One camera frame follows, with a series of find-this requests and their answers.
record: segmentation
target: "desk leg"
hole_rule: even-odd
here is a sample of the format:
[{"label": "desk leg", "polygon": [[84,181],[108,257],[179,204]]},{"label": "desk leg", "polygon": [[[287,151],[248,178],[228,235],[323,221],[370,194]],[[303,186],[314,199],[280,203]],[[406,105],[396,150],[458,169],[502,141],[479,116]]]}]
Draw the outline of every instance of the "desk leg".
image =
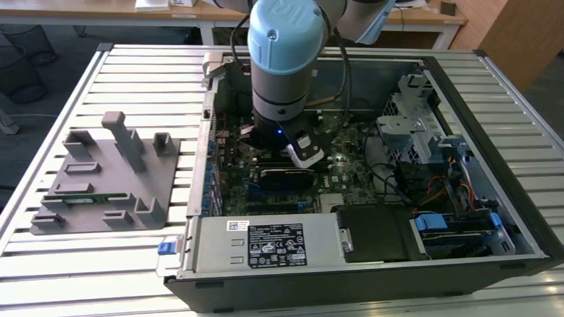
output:
[{"label": "desk leg", "polygon": [[84,25],[74,25],[75,32],[80,38],[87,36],[87,27]]},{"label": "desk leg", "polygon": [[434,50],[448,50],[455,39],[456,33],[459,32],[459,29],[460,25],[458,24],[446,26],[443,32],[439,34]]},{"label": "desk leg", "polygon": [[215,45],[214,39],[214,21],[199,21],[202,43],[208,46]]},{"label": "desk leg", "polygon": [[19,125],[15,123],[12,118],[6,114],[6,112],[0,109],[0,130],[7,134],[12,135],[16,134],[20,130]]}]

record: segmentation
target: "blue tab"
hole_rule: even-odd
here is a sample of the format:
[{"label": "blue tab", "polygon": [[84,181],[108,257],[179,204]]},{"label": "blue tab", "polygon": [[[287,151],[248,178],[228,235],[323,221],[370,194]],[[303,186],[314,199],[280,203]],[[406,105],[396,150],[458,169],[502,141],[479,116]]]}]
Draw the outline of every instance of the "blue tab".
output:
[{"label": "blue tab", "polygon": [[500,215],[498,213],[491,213],[490,219],[492,219],[492,223],[495,225],[495,228],[496,229],[500,228],[502,225],[503,225]]},{"label": "blue tab", "polygon": [[176,242],[162,242],[159,243],[158,252],[160,256],[176,254]]},{"label": "blue tab", "polygon": [[419,231],[444,230],[448,228],[443,215],[438,213],[426,213],[415,219],[415,225]]},{"label": "blue tab", "polygon": [[318,58],[327,25],[315,0],[260,0],[250,22],[248,51],[266,72],[294,74]]}]

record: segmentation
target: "sticker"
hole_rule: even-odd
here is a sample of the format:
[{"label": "sticker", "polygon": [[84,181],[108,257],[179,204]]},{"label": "sticker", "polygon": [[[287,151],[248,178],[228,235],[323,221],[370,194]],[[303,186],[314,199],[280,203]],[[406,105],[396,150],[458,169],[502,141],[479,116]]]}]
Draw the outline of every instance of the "sticker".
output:
[{"label": "sticker", "polygon": [[64,202],[70,205],[78,205],[80,203],[95,203],[95,201],[90,198],[67,199]]},{"label": "sticker", "polygon": [[172,15],[174,18],[196,18],[196,15]]},{"label": "sticker", "polygon": [[251,269],[308,265],[303,225],[248,226]]},{"label": "sticker", "polygon": [[248,220],[228,221],[228,231],[247,231]]}]

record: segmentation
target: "green circuit board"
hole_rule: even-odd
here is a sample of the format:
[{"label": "green circuit board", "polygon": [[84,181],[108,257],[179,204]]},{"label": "green circuit board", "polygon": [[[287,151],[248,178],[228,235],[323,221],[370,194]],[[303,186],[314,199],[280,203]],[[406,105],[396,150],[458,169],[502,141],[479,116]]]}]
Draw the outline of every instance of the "green circuit board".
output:
[{"label": "green circuit board", "polygon": [[262,168],[254,164],[254,158],[267,159],[278,154],[238,142],[240,122],[226,123],[224,130],[219,132],[219,136],[226,137],[220,140],[224,216],[320,213],[323,194],[342,194],[344,204],[378,202],[379,197],[360,150],[370,123],[352,123],[347,128],[339,128],[339,115],[331,113],[323,114],[322,121],[315,128],[316,134],[336,131],[330,146],[324,147],[327,168],[315,173],[311,189],[300,192],[262,191],[256,185]]}]

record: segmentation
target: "blue latch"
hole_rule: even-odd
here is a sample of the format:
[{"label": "blue latch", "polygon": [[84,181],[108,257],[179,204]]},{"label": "blue latch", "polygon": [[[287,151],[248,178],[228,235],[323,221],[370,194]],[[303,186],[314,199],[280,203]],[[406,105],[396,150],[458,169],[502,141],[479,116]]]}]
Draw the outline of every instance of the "blue latch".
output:
[{"label": "blue latch", "polygon": [[498,213],[491,213],[490,219],[492,219],[492,223],[494,223],[495,228],[496,229],[500,228],[502,225],[503,225],[500,215]]},{"label": "blue latch", "polygon": [[419,231],[447,229],[447,222],[443,215],[438,213],[426,213],[415,219]]},{"label": "blue latch", "polygon": [[176,254],[176,242],[162,242],[162,243],[159,243],[158,251],[159,251],[160,256]]}]

